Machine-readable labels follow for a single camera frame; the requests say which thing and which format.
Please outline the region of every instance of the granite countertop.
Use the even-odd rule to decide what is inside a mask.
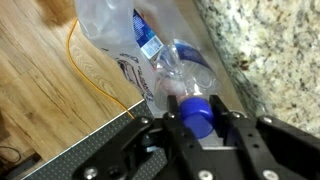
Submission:
[[[320,0],[197,0],[249,114],[320,138]]]

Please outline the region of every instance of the screw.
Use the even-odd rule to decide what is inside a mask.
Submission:
[[[168,113],[168,116],[169,116],[169,118],[172,118],[172,119],[175,117],[174,114],[172,114],[170,112]]]
[[[97,177],[97,175],[98,175],[98,170],[95,167],[86,168],[84,170],[84,177],[88,180]]]
[[[268,118],[268,117],[263,117],[263,120],[267,123],[272,123],[272,119]]]
[[[237,112],[232,112],[232,115],[233,115],[234,117],[236,117],[236,118],[240,118],[240,114],[237,113]]]
[[[149,120],[146,119],[146,118],[142,118],[142,119],[141,119],[141,122],[142,122],[143,124],[148,124],[148,123],[149,123]]]
[[[279,176],[277,173],[275,173],[274,171],[271,170],[264,170],[263,171],[263,176],[267,179],[267,180],[279,180]]]
[[[198,174],[200,180],[213,180],[213,175],[210,171],[201,170]]]

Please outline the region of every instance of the plastic bag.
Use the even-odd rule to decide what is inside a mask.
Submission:
[[[126,79],[140,90],[153,114],[155,116],[162,114],[163,112],[154,105],[156,75],[152,67],[152,57],[148,57],[140,47],[141,39],[137,39],[140,37],[137,28],[141,24],[139,21],[138,23],[134,21],[133,17],[136,10],[163,44],[168,44],[173,39],[183,39],[197,47],[197,44],[194,44],[196,42],[194,34],[175,2],[173,0],[75,0],[75,4],[83,34],[94,46],[118,62]]]

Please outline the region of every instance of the plastic water bottle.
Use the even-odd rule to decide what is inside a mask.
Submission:
[[[155,103],[165,110],[168,95],[175,95],[181,118],[197,138],[213,130],[210,95],[218,94],[221,83],[201,53],[185,41],[175,39],[160,51],[156,66]]]

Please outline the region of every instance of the blue label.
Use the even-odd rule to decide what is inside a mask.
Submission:
[[[133,29],[136,41],[148,59],[153,57],[163,47],[160,39],[136,10],[133,11]]]
[[[175,43],[175,46],[181,60],[192,61],[211,69],[202,54],[195,48],[182,43]]]

